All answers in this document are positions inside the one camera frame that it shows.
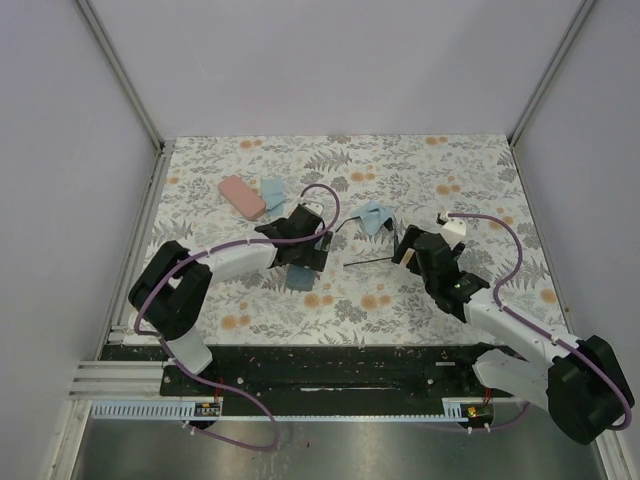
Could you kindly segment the floral table mat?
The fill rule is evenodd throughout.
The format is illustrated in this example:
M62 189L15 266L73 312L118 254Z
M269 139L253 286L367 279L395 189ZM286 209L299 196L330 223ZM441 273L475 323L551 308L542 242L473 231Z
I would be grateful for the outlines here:
M375 200L409 225L435 230L440 212L467 217L461 267L506 280L501 300L562 329L565 320L511 150L501 134L181 137L172 151L147 246L176 240L194 252L253 229L219 193L236 175L253 190L281 177L291 211L324 205L336 227ZM402 264L345 268L338 253L311 292L285 287L283 267L212 286L197 321L210 344L474 344L485 332L440 312Z

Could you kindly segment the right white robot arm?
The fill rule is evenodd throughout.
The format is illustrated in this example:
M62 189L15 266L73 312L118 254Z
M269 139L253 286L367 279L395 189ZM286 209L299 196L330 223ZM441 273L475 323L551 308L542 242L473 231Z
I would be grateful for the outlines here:
M493 348L459 366L457 388L469 396L488 387L519 397L582 445L628 427L635 399L611 345L596 335L559 333L503 303L498 286L459 267L465 234L461 218L442 221L436 233L411 225L392 258L395 264L409 259L407 269L421 277L442 312L515 351L509 356Z

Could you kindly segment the blue-grey glasses case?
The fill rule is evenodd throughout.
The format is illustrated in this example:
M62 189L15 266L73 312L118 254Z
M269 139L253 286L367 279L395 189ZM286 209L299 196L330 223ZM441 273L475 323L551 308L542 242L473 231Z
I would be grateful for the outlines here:
M292 291L311 292L319 273L306 267L290 265L285 278L285 287Z

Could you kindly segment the blue cleaning cloth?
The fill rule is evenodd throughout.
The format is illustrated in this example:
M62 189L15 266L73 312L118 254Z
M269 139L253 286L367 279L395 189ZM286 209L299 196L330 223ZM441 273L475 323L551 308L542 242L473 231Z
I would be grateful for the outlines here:
M385 222L393 218L393 210L375 200L369 200L364 205L351 212L351 216L362 221L367 235L376 235Z

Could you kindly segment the pink glasses case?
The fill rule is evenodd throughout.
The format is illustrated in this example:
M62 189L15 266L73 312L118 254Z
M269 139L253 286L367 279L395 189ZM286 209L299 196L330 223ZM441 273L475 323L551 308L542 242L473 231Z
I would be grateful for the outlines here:
M246 220L257 220L266 212L265 201L236 175L222 180L218 191Z

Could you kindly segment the black sunglasses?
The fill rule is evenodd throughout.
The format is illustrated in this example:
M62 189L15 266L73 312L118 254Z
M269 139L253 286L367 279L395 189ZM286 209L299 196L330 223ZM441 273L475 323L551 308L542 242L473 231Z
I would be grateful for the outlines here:
M355 216L334 229L331 252L341 255L345 268L392 260L399 245L397 220L391 216L373 225L377 227L376 232L369 234L362 218Z

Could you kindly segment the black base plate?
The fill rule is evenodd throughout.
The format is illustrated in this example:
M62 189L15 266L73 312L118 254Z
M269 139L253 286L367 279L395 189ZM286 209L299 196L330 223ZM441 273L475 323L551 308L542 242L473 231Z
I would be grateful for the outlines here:
M214 346L202 372L216 389L175 366L163 370L160 394L222 397L225 416L257 413L247 392L278 417L416 417L441 414L443 399L482 400L472 366L489 351L468 346Z

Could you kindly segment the blue cloth by pink case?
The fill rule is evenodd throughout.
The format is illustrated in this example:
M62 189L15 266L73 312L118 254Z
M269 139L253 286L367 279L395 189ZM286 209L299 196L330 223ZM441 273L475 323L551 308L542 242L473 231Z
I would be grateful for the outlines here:
M281 177L262 178L260 191L266 205L266 212L270 215L281 216L286 201L284 180Z

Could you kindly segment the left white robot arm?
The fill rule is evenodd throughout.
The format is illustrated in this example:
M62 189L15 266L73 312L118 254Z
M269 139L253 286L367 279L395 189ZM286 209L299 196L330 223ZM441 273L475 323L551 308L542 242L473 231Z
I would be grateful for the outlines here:
M205 395L214 389L217 372L196 322L209 288L283 265L320 272L332 236L320 215L300 204L289 217L209 251L192 253L175 240L167 241L129 292L129 303L137 312L134 331L166 347L170 357L185 367L181 378L185 387Z

